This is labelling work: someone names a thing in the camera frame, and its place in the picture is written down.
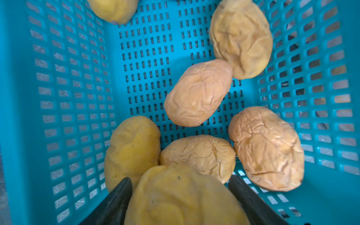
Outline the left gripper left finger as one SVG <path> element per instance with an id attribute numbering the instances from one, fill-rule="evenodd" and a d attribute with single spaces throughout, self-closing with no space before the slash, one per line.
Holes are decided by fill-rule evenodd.
<path id="1" fill-rule="evenodd" d="M 124 178 L 81 225 L 123 225 L 132 197 L 131 179 Z"/>

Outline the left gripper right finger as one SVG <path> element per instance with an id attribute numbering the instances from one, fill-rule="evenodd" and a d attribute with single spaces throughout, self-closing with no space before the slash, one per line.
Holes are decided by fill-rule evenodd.
<path id="1" fill-rule="evenodd" d="M 228 188 L 242 205 L 247 218 L 252 225 L 287 225 L 267 203 L 245 183 L 243 178 L 232 175 Z"/>

